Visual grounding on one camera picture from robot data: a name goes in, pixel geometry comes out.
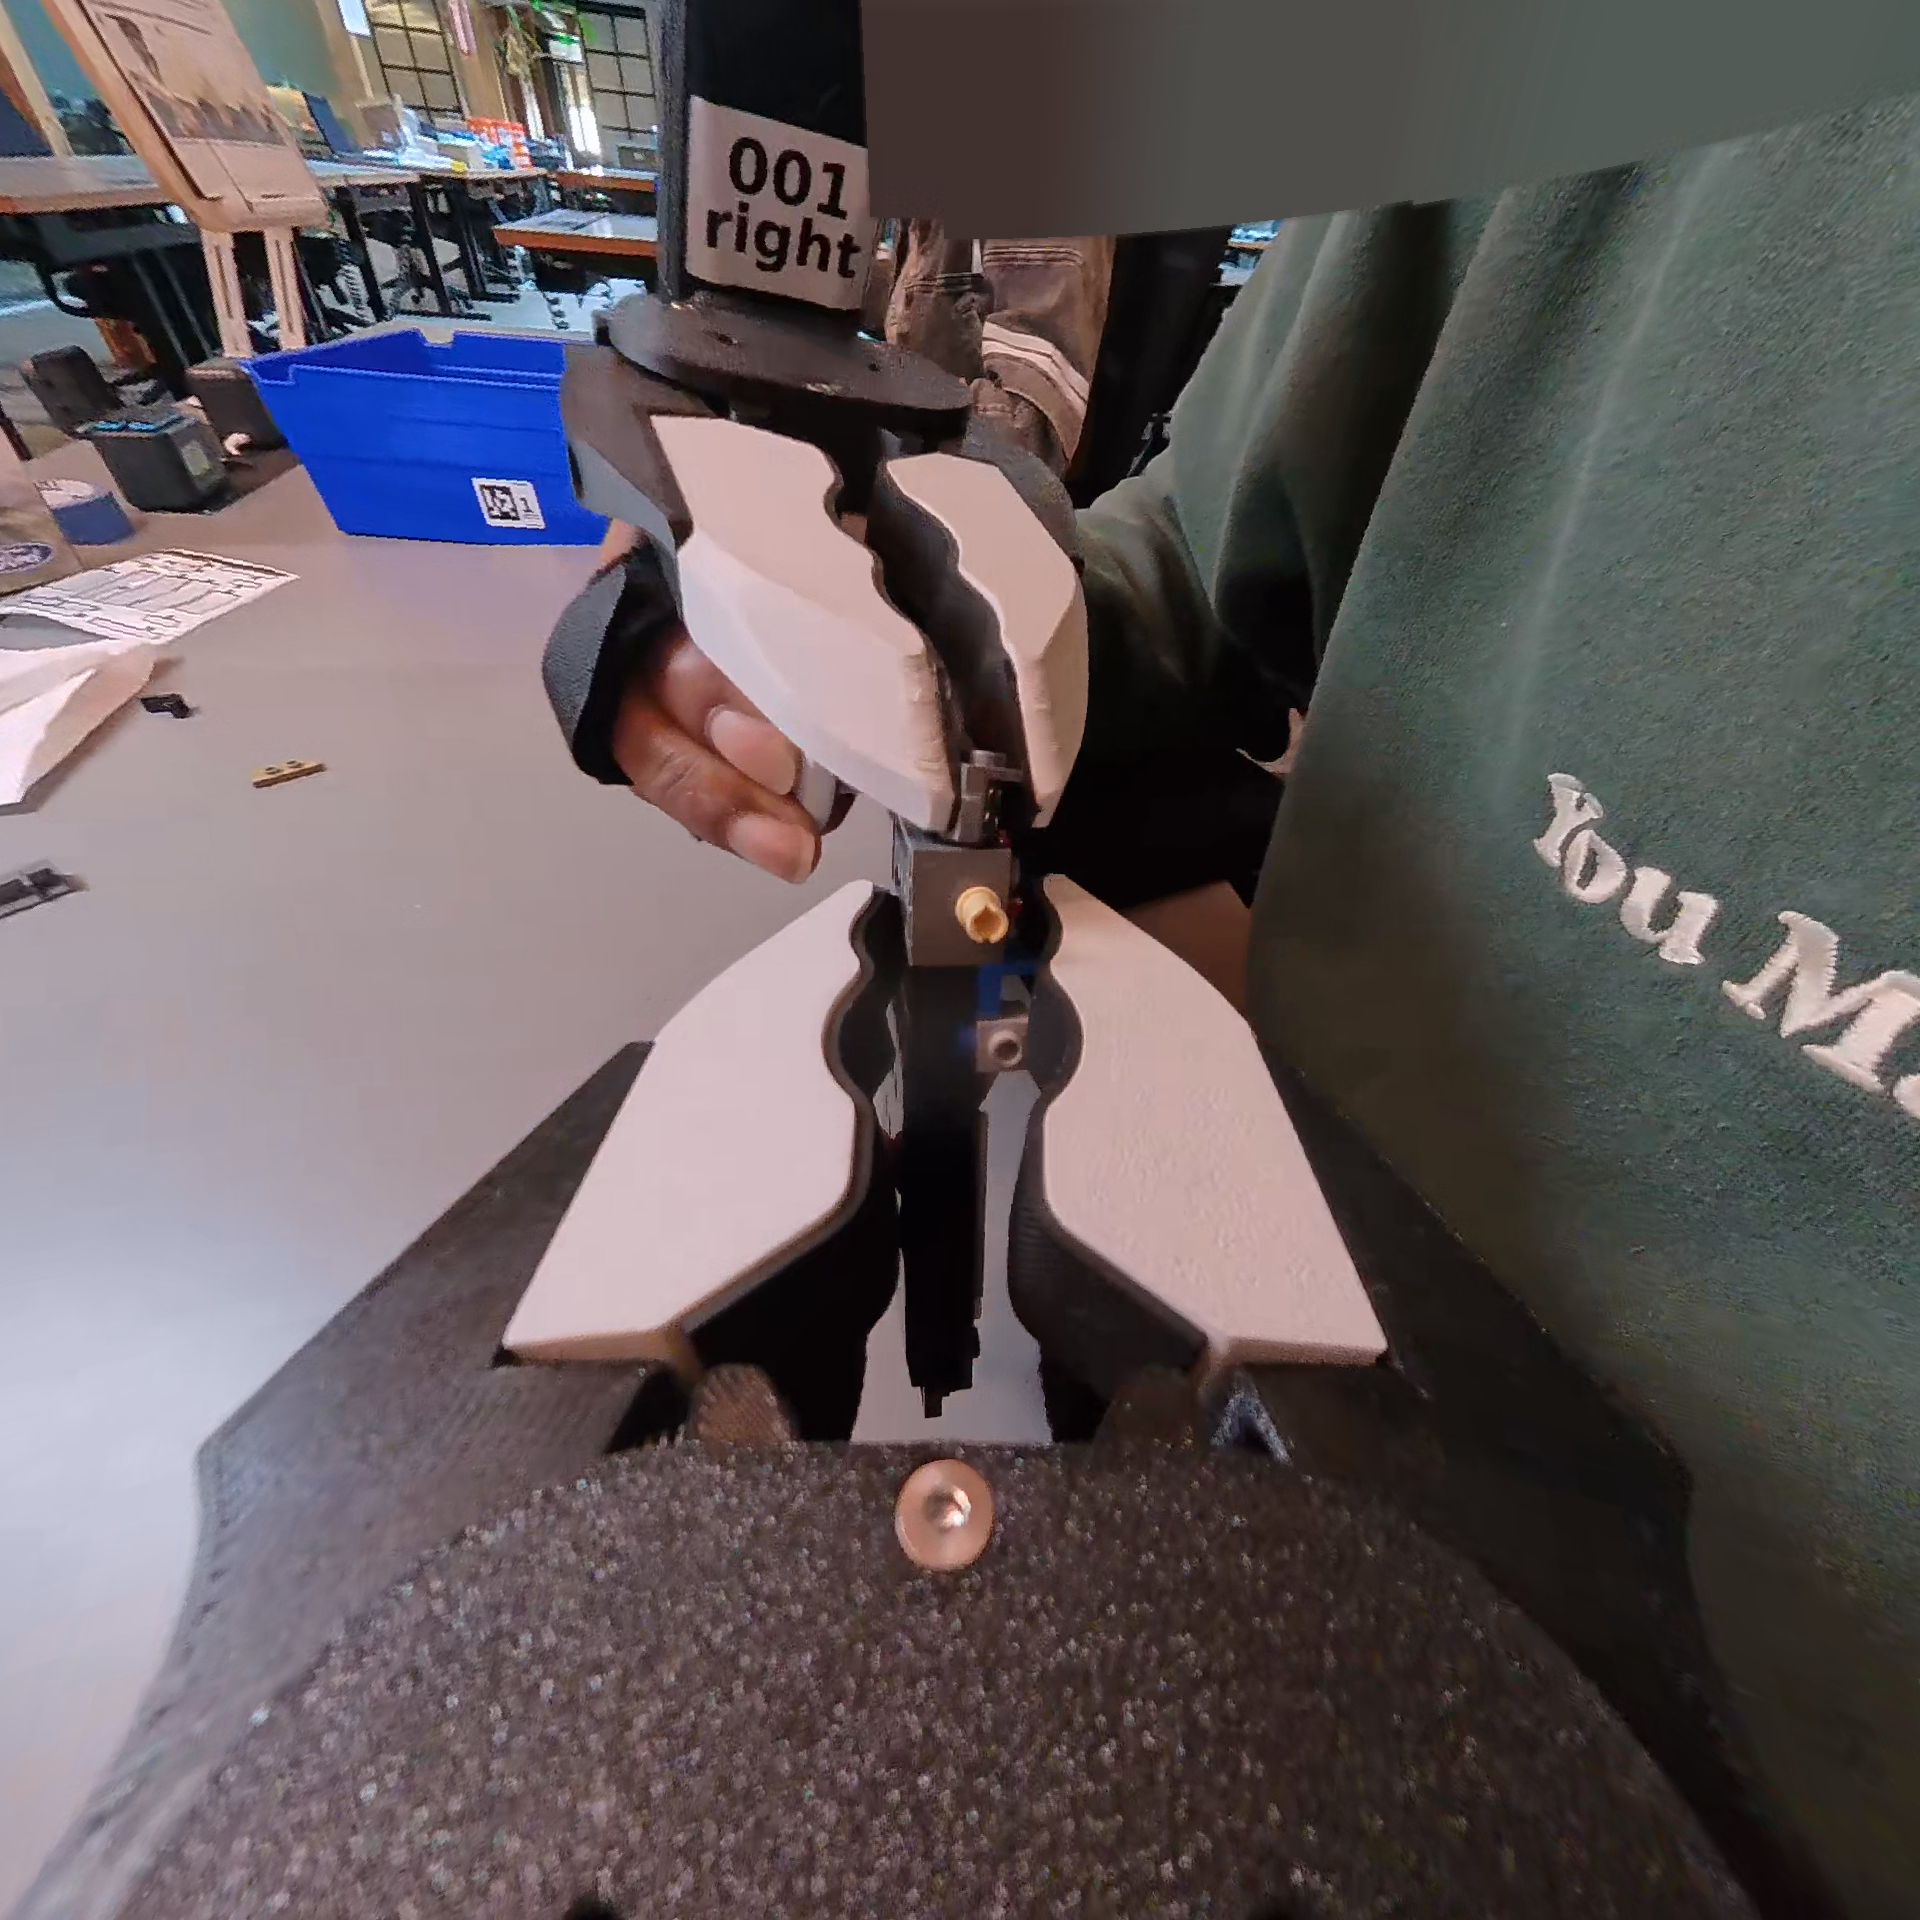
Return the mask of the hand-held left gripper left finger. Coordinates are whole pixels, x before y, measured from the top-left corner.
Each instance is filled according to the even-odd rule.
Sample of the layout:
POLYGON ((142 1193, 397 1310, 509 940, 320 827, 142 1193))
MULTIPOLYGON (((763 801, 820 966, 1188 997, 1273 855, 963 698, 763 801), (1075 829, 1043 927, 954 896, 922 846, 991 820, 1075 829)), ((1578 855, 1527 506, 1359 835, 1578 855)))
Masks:
POLYGON ((893 896, 851 880, 703 985, 659 1029, 502 1328, 513 1359, 713 1364, 740 1305, 866 1335, 900 1283, 874 1087, 884 1017, 867 930, 893 896))

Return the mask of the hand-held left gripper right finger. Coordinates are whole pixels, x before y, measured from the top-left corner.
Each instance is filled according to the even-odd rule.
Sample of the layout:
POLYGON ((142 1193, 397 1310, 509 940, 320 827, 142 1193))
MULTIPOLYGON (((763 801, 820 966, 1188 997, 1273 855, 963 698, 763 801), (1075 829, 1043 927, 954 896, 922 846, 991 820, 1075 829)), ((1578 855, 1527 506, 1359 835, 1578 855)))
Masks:
POLYGON ((1008 1297, 1076 1384, 1379 1364, 1385 1335, 1246 1021, 1067 876, 1028 1017, 1008 1297))

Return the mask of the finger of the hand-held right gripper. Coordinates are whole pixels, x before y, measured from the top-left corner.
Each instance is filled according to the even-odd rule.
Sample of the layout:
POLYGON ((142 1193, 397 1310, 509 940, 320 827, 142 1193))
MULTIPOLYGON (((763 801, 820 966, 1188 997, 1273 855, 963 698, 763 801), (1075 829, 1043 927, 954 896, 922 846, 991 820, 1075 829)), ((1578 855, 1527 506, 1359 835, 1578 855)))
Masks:
POLYGON ((954 842, 954 685, 875 551, 837 526, 834 462, 721 417, 656 413, 652 434, 688 510, 688 638, 797 744, 791 796, 822 824, 840 786, 954 842))
POLYGON ((1046 824, 1090 719, 1076 563, 988 462, 884 462, 884 802, 954 827, 963 760, 997 752, 1046 824))

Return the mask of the lego car model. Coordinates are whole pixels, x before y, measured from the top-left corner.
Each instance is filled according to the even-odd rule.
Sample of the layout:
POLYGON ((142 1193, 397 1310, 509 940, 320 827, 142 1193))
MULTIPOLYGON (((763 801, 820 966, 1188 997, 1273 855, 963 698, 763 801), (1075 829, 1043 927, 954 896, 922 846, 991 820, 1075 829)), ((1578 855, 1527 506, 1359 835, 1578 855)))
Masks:
POLYGON ((900 976, 894 1193, 905 1355, 922 1418, 970 1392, 983 1292, 983 1102, 1025 1066, 1032 954, 1004 817, 1025 789, 1008 759, 965 750, 947 829, 894 824, 900 976))

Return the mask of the wooden background desks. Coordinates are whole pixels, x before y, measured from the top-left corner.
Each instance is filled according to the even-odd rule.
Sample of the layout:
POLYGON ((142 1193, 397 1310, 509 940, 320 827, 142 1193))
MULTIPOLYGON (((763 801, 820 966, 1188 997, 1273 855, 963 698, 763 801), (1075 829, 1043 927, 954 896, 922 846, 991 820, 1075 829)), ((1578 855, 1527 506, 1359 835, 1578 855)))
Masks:
POLYGON ((477 296, 497 253, 543 253, 555 260, 656 255, 656 169, 629 166, 455 166, 350 153, 309 160, 328 198, 355 193, 381 214, 405 205, 412 225, 442 214, 458 249, 468 289, 477 296))

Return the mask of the blue plastic bin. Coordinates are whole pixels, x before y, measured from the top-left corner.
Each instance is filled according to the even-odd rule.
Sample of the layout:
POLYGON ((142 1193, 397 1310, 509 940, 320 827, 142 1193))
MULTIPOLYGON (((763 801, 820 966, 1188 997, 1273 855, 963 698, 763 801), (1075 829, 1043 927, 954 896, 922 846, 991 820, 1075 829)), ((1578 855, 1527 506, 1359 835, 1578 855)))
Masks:
POLYGON ((558 335, 415 328, 243 365, 346 537, 593 549, 576 497, 558 335))

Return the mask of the hanging banner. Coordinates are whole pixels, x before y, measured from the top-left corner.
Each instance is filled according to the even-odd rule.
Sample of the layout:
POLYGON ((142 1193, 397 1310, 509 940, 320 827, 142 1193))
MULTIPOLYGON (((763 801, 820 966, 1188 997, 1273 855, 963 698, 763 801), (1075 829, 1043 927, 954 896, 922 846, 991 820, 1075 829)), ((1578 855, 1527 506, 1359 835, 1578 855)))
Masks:
POLYGON ((47 17, 198 227, 324 225, 324 188, 221 5, 47 5, 47 17))

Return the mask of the small black device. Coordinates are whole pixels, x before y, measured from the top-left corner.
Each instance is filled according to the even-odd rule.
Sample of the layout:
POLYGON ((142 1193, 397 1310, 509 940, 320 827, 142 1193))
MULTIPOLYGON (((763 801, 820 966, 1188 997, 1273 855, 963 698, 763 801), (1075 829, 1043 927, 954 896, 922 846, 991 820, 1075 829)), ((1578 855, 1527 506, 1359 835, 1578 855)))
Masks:
POLYGON ((199 514, 230 496, 227 453, 212 425, 186 404, 127 404, 81 422, 110 487, 142 514, 199 514))

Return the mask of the white paper sheets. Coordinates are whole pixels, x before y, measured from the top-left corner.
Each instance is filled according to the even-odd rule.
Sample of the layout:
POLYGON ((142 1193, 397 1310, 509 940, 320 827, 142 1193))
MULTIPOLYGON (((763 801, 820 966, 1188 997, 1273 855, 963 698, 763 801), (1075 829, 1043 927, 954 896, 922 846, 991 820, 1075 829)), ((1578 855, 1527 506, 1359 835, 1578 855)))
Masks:
POLYGON ((167 645, 252 608, 292 571, 153 549, 14 598, 60 631, 47 645, 3 645, 3 809, 51 777, 97 725, 132 703, 167 645))

